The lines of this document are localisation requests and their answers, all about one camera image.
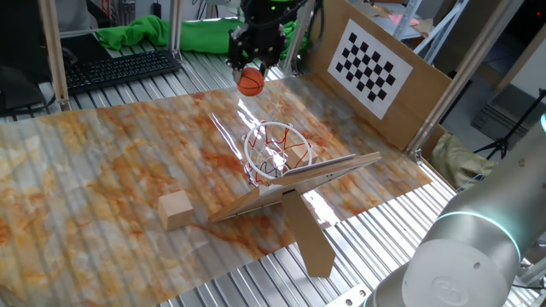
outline orange ball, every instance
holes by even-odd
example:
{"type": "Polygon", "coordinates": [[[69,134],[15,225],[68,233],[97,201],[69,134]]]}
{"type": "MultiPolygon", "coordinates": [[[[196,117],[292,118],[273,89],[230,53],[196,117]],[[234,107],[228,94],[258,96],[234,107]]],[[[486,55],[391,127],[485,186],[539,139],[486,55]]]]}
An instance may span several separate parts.
{"type": "Polygon", "coordinates": [[[247,67],[242,70],[241,81],[239,81],[237,89],[244,96],[255,96],[264,89],[264,76],[258,69],[247,67]]]}

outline basketball hoop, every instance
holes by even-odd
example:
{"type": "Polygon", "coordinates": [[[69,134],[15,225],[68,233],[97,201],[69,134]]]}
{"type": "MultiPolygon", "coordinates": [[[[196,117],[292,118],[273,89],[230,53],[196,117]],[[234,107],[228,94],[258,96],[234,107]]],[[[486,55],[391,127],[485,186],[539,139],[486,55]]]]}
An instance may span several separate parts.
{"type": "Polygon", "coordinates": [[[311,145],[292,125],[262,122],[260,125],[253,127],[243,137],[243,141],[245,143],[245,156],[247,157],[245,171],[248,175],[249,184],[255,186],[265,184],[266,180],[281,177],[285,171],[288,171],[286,165],[288,154],[285,151],[290,148],[305,146],[306,150],[305,155],[299,159],[293,168],[298,167],[305,156],[309,157],[307,165],[312,164],[311,145]],[[291,138],[290,132],[293,132],[295,137],[291,138]]]}

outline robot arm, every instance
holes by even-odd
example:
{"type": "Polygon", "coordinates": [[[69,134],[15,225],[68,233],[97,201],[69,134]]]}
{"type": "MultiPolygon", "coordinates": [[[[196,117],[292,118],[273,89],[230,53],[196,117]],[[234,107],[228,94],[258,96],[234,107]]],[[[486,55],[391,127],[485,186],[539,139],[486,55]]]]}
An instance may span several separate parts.
{"type": "Polygon", "coordinates": [[[546,114],[483,182],[448,203],[364,306],[502,306],[545,217],[546,114]]]}
{"type": "Polygon", "coordinates": [[[258,58],[265,77],[281,57],[287,38],[282,24],[296,19],[297,10],[306,0],[242,0],[245,25],[229,32],[227,64],[234,71],[237,84],[246,64],[258,58]]]}

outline keyboard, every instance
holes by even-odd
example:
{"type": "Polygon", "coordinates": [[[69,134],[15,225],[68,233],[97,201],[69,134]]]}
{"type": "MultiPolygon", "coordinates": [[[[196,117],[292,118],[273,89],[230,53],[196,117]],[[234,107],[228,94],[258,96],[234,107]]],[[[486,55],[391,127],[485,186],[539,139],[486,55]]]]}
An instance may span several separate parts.
{"type": "Polygon", "coordinates": [[[179,68],[180,64],[166,50],[120,56],[104,61],[77,62],[66,69],[68,94],[175,72],[179,68]]]}

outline teal light ring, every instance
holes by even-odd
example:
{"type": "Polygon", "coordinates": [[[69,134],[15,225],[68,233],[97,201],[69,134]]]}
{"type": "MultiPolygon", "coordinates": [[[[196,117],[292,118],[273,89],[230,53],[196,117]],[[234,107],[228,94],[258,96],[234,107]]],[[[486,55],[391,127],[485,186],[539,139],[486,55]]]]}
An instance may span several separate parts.
{"type": "Polygon", "coordinates": [[[546,132],[546,114],[540,118],[540,124],[543,125],[544,132],[546,132]]]}
{"type": "MultiPolygon", "coordinates": [[[[544,116],[543,116],[543,127],[546,127],[546,117],[544,117],[544,116]]],[[[472,216],[472,217],[479,217],[479,218],[484,219],[485,221],[487,221],[489,223],[492,223],[493,225],[497,226],[500,230],[503,231],[504,234],[506,234],[506,236],[508,238],[510,238],[512,243],[514,243],[515,250],[518,251],[518,257],[519,257],[520,262],[521,262],[521,252],[520,252],[520,248],[518,247],[518,243],[515,242],[514,237],[500,223],[497,223],[494,220],[492,220],[492,219],[490,219],[488,217],[485,217],[485,216],[483,216],[481,214],[473,213],[473,212],[464,212],[464,211],[455,211],[455,212],[450,212],[450,213],[444,214],[443,216],[438,217],[436,219],[436,222],[439,221],[440,219],[444,218],[444,217],[453,216],[453,215],[469,215],[469,216],[472,216]]]]}

